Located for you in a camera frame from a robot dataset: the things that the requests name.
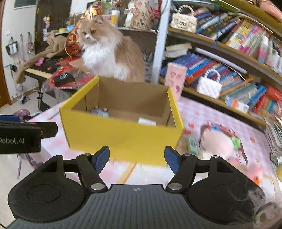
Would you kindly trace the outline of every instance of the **green eraser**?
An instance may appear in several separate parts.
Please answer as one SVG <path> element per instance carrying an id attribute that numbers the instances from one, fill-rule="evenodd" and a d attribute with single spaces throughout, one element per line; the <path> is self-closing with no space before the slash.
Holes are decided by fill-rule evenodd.
<path id="1" fill-rule="evenodd" d="M 194 137 L 189 136 L 187 141 L 187 148 L 188 148 L 188 153 L 193 154 L 195 156 L 198 155 L 197 143 Z"/>

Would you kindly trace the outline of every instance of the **pink box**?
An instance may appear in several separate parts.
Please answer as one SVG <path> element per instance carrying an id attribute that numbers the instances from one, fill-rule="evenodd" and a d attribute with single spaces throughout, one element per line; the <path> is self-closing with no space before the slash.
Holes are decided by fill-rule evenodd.
<path id="1" fill-rule="evenodd" d="M 187 67 L 180 64 L 168 63 L 165 85 L 172 88 L 176 101 L 178 101 L 181 96 L 186 79 L 186 72 Z"/>

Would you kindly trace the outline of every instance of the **brown cloth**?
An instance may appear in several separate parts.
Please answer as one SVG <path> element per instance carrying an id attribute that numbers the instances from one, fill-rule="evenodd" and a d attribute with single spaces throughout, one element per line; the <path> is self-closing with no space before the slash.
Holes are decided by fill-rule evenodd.
<path id="1" fill-rule="evenodd" d="M 53 58 L 58 56 L 67 56 L 65 51 L 65 42 L 66 38 L 64 36 L 55 37 L 54 32 L 51 31 L 47 36 L 47 43 L 50 46 L 48 46 L 45 51 L 38 53 L 25 62 L 25 64 L 17 72 L 16 83 L 23 83 L 25 81 L 25 70 L 37 63 L 41 57 Z"/>

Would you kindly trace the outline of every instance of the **white wall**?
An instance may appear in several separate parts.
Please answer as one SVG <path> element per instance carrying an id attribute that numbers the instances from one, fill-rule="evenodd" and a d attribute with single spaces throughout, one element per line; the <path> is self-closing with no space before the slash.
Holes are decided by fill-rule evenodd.
<path id="1" fill-rule="evenodd" d="M 10 57 L 6 52 L 6 46 L 9 42 L 11 36 L 13 36 L 14 41 L 18 41 L 20 45 L 20 33 L 23 34 L 24 38 L 24 55 L 27 60 L 30 55 L 27 54 L 27 32 L 30 32 L 32 35 L 32 39 L 34 40 L 34 26 L 35 26 L 35 15 L 36 15 L 36 7 L 22 8 L 14 10 L 15 0 L 6 0 L 4 15 L 3 15 L 3 23 L 2 23 L 2 59 L 4 67 L 8 64 L 14 64 L 13 57 Z M 17 63 L 19 60 L 20 54 L 14 55 L 15 62 Z M 11 76 L 11 72 L 9 68 L 4 69 L 5 79 L 8 88 L 8 92 L 10 98 L 16 97 L 16 90 L 14 86 L 14 81 Z M 29 91 L 38 86 L 38 81 L 26 76 L 26 81 L 23 83 L 24 92 Z"/>
<path id="2" fill-rule="evenodd" d="M 87 3 L 93 2 L 94 0 L 72 0 L 70 14 L 76 14 L 80 12 L 85 12 L 87 9 Z"/>

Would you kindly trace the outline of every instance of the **wooden door frame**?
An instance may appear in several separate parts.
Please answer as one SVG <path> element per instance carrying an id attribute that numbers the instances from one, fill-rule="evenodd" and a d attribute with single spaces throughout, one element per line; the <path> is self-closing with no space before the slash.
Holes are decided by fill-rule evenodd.
<path id="1" fill-rule="evenodd" d="M 10 100 L 9 92 L 7 89 L 7 84 L 5 80 L 5 73 L 4 73 L 4 66 L 2 61 L 2 21 L 3 21 L 3 13 L 4 13 L 4 7 L 5 7 L 6 0 L 0 0 L 1 9 L 0 9 L 0 26 L 1 26 L 1 32 L 0 32 L 0 87 L 1 90 L 3 90 L 2 98 L 4 99 L 4 102 L 6 104 L 11 105 L 12 102 Z"/>

